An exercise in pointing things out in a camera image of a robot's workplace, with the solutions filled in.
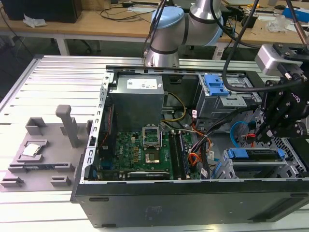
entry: green circuit board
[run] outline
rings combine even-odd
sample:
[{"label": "green circuit board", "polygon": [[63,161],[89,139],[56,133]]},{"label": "green circuit board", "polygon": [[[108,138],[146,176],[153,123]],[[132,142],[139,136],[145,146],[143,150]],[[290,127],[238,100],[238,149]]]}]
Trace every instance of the green circuit board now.
[{"label": "green circuit board", "polygon": [[[192,146],[191,135],[183,133],[186,149]],[[155,142],[156,134],[147,133],[148,141]],[[144,149],[142,132],[118,132],[115,155],[112,159],[112,170],[123,171],[161,171],[170,173],[173,179],[173,170],[169,150],[169,134],[161,133],[160,149],[149,147]]]}]

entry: black computer case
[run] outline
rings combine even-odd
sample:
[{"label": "black computer case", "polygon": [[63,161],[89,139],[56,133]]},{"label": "black computer case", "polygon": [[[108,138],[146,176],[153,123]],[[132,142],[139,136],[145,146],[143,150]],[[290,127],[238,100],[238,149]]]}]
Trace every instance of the black computer case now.
[{"label": "black computer case", "polygon": [[81,0],[2,0],[10,20],[35,19],[75,23],[82,13]]}]

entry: wooden desk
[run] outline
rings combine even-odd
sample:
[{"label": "wooden desk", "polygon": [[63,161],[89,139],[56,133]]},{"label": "wooden desk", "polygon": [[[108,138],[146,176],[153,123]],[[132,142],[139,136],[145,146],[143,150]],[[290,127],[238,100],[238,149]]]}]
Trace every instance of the wooden desk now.
[{"label": "wooden desk", "polygon": [[[260,0],[260,5],[269,7],[268,0]],[[277,5],[286,5],[285,1],[278,1]],[[293,5],[309,8],[307,2],[293,2]],[[124,9],[111,9],[108,12],[116,14]],[[111,15],[113,18],[132,16],[133,12],[123,12],[117,15]],[[151,14],[144,14],[142,18],[150,21]],[[16,32],[17,35],[23,37],[45,37],[54,38],[58,42],[58,47],[62,55],[69,55],[69,50],[65,39],[85,39],[85,40],[107,40],[107,41],[126,41],[126,42],[144,42],[149,32],[150,23],[146,21],[137,22],[117,22],[104,19],[95,11],[83,11],[82,15],[75,24],[65,24],[59,22],[47,22],[46,27],[31,28],[22,21],[11,21],[5,16],[5,19]],[[242,40],[250,44],[265,44],[273,42],[281,43],[301,43],[296,32],[288,31],[287,33],[269,33],[266,31],[266,21],[257,20],[254,28],[247,29]],[[238,22],[236,31],[241,30],[241,23]],[[12,36],[2,18],[0,18],[0,35]],[[216,53],[222,52],[224,47],[229,43],[230,38],[223,35],[218,41]]]},{"label": "wooden desk", "polygon": [[[260,0],[260,7],[267,7],[274,9],[273,6],[268,5],[268,0]],[[298,2],[293,1],[293,6],[298,6],[302,8],[309,8],[309,2]],[[284,5],[286,6],[286,1],[280,0],[276,5]],[[288,30],[287,32],[268,32],[266,30],[266,24],[268,21],[260,21],[257,19],[255,25],[252,29],[246,29],[243,34],[241,40],[248,44],[271,44],[271,43],[292,43],[292,44],[300,44],[301,40],[297,34],[297,32]],[[241,22],[237,22],[236,32],[240,32],[242,29]],[[224,49],[228,46],[231,38],[226,34],[219,39],[215,52],[213,54],[212,59],[220,60],[223,54]]]}]

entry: power cable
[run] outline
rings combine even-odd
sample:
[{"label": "power cable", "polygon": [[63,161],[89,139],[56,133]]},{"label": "power cable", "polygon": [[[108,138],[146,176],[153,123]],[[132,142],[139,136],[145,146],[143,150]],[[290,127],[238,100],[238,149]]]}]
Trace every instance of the power cable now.
[{"label": "power cable", "polygon": [[162,1],[160,2],[159,6],[158,6],[158,8],[157,8],[157,10],[156,10],[156,12],[155,12],[154,19],[153,19],[153,21],[152,21],[151,24],[150,24],[149,33],[148,33],[148,35],[147,35],[147,37],[146,37],[146,39],[145,39],[145,41],[144,41],[143,48],[142,48],[141,54],[140,54],[140,57],[142,57],[142,58],[144,57],[144,51],[145,51],[145,47],[146,47],[147,41],[149,40],[151,34],[152,34],[153,31],[154,31],[155,25],[160,21],[161,15],[158,16],[158,14],[159,14],[159,10],[160,10],[161,7],[163,6],[163,3],[164,3],[164,2],[166,2],[166,0],[162,0]]},{"label": "power cable", "polygon": [[245,88],[245,87],[235,87],[235,86],[231,86],[228,81],[227,81],[227,68],[228,68],[228,65],[233,57],[233,54],[235,53],[236,49],[237,49],[237,46],[248,26],[248,23],[249,23],[249,19],[252,17],[252,15],[254,14],[254,11],[256,9],[256,6],[258,4],[259,0],[255,0],[254,1],[254,4],[252,6],[252,9],[249,13],[249,16],[243,26],[243,28],[241,29],[240,33],[239,33],[239,36],[237,37],[237,39],[235,40],[235,43],[232,47],[232,50],[231,52],[228,54],[228,57],[226,59],[226,62],[225,62],[225,65],[224,65],[224,68],[223,68],[223,73],[222,73],[222,80],[223,80],[223,83],[224,83],[224,86],[231,90],[231,91],[235,91],[235,92],[243,92],[243,93],[252,93],[252,92],[271,92],[271,91],[277,91],[277,90],[282,90],[282,89],[286,89],[286,88],[291,88],[291,87],[294,87],[294,86],[297,86],[299,84],[302,84],[303,81],[302,79],[297,79],[295,81],[289,81],[288,83],[286,84],[282,84],[282,85],[276,85],[276,86],[267,86],[267,87],[249,87],[249,88]]},{"label": "power cable", "polygon": [[[219,19],[217,18],[216,14],[215,14],[215,12],[214,12],[214,9],[213,9],[213,0],[210,0],[210,9],[211,9],[212,17],[213,17],[213,19],[216,21],[216,23],[218,24],[218,26],[223,30],[223,32],[224,32],[225,34],[228,35],[228,37],[230,37],[232,40],[236,41],[235,36],[233,36],[232,34],[230,34],[230,33],[228,32],[228,30],[221,24],[221,22],[220,22]],[[244,46],[247,46],[247,47],[251,47],[251,48],[260,48],[260,47],[261,47],[261,46],[259,46],[259,45],[248,44],[248,43],[242,42],[242,41],[240,41],[240,40],[239,40],[239,43],[240,43],[241,45],[244,45]]]}]

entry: red wire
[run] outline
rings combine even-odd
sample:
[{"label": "red wire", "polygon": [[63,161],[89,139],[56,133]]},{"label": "red wire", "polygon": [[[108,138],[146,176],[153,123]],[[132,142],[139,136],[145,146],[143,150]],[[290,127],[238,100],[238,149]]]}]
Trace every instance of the red wire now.
[{"label": "red wire", "polygon": [[110,108],[110,114],[108,116],[108,130],[107,130],[106,136],[103,139],[100,147],[103,146],[103,144],[105,143],[105,140],[107,139],[108,134],[110,133],[110,130],[111,130],[111,117],[112,117],[112,107]]}]

